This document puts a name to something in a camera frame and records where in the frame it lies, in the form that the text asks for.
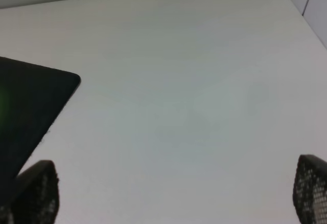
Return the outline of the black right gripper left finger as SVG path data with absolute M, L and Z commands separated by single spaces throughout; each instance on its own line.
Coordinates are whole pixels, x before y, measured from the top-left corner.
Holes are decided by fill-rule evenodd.
M 1 182 L 1 223 L 54 223 L 59 211 L 55 164 L 41 160 L 12 180 Z

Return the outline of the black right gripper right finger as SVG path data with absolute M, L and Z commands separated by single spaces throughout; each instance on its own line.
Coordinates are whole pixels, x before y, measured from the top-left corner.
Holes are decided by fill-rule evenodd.
M 312 154 L 299 156 L 293 206 L 300 223 L 326 224 L 326 161 Z

